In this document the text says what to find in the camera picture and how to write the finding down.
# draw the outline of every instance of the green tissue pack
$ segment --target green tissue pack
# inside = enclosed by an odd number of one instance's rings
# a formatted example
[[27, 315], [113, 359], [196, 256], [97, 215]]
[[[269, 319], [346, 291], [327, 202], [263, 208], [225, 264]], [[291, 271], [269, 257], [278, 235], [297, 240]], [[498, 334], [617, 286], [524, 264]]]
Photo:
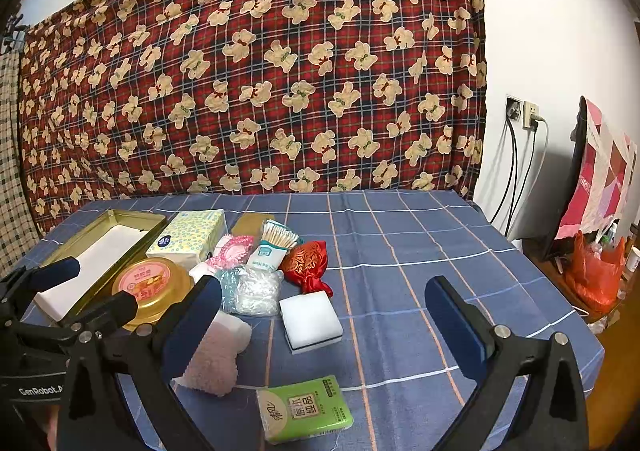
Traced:
[[333, 375], [257, 392], [264, 437], [271, 444], [333, 433], [353, 417]]

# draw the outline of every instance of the cotton swab pack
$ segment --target cotton swab pack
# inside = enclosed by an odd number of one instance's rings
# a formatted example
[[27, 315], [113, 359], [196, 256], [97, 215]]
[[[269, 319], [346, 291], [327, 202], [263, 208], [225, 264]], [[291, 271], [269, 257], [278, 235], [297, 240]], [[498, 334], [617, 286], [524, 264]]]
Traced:
[[260, 271], [275, 272], [289, 249], [298, 244], [299, 235], [286, 225], [274, 220], [267, 220], [262, 224], [262, 233], [258, 246], [247, 261], [248, 267]]

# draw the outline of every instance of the white sponge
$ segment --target white sponge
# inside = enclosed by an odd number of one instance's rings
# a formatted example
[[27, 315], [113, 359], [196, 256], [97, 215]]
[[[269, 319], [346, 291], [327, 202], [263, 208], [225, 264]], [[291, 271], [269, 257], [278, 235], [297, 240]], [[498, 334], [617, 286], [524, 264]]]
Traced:
[[247, 346], [249, 346], [249, 341], [251, 341], [251, 326], [222, 310], [218, 311], [213, 318], [213, 322], [223, 325], [233, 334], [236, 342], [236, 354], [241, 354], [246, 350]]
[[342, 339], [342, 325], [324, 290], [280, 301], [292, 354], [308, 352]]

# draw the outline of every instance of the white paper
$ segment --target white paper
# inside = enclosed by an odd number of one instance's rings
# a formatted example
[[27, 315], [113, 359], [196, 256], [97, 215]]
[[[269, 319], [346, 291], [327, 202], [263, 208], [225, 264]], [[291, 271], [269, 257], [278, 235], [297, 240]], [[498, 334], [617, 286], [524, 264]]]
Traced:
[[92, 285], [146, 233], [147, 231], [126, 225], [115, 225], [78, 256], [80, 274], [77, 277], [37, 293], [35, 302], [54, 321], [60, 321]]

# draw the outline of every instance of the tissue box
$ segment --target tissue box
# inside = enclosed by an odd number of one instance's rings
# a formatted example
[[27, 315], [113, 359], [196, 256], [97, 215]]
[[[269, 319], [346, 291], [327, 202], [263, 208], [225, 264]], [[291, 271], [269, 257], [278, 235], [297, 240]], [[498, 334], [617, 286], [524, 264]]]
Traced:
[[285, 335], [292, 354], [337, 343], [342, 324], [324, 290], [280, 301]]
[[271, 444], [326, 435], [353, 425], [353, 416], [333, 375], [259, 389], [257, 397], [264, 438]]
[[211, 256], [226, 234], [225, 211], [179, 212], [146, 251], [147, 257], [165, 257], [187, 271]]

